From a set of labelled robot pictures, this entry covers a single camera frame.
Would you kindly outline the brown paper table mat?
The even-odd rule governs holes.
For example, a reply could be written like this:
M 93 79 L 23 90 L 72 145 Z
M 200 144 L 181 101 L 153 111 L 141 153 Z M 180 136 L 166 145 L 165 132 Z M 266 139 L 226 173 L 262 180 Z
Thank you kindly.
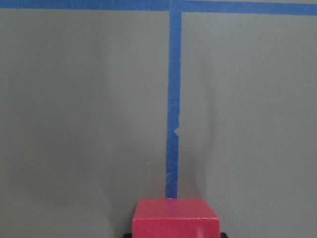
M 120 238 L 163 198 L 170 18 L 178 195 L 231 238 L 317 235 L 317 4 L 0 3 L 0 235 Z

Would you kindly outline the red cube block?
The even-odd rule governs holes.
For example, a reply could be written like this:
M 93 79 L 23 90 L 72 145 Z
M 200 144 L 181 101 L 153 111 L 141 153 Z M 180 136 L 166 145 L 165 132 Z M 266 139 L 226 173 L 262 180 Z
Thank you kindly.
M 200 198 L 141 199 L 132 219 L 133 238 L 219 238 L 220 219 Z

